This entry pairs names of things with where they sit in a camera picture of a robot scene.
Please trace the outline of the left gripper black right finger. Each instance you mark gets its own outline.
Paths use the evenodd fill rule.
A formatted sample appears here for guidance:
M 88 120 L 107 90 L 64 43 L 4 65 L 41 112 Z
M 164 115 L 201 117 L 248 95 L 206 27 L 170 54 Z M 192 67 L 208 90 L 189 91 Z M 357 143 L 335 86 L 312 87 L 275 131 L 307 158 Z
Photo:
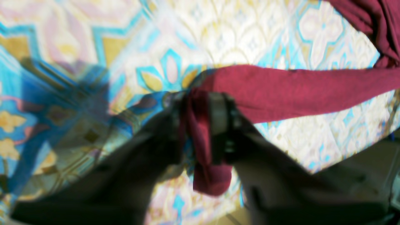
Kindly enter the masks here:
M 310 174 L 268 142 L 227 94 L 209 94 L 212 162 L 232 165 L 242 182 L 254 225 L 384 225 L 387 195 L 350 189 L 369 174 L 345 162 Z

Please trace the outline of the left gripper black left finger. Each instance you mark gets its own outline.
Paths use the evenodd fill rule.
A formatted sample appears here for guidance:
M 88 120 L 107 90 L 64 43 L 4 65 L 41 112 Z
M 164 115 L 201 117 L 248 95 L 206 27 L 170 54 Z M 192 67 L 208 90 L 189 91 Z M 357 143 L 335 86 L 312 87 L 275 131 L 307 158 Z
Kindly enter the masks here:
M 20 201 L 12 218 L 29 225 L 142 225 L 154 185 L 168 165 L 179 164 L 179 112 L 183 92 L 128 142 L 60 191 Z

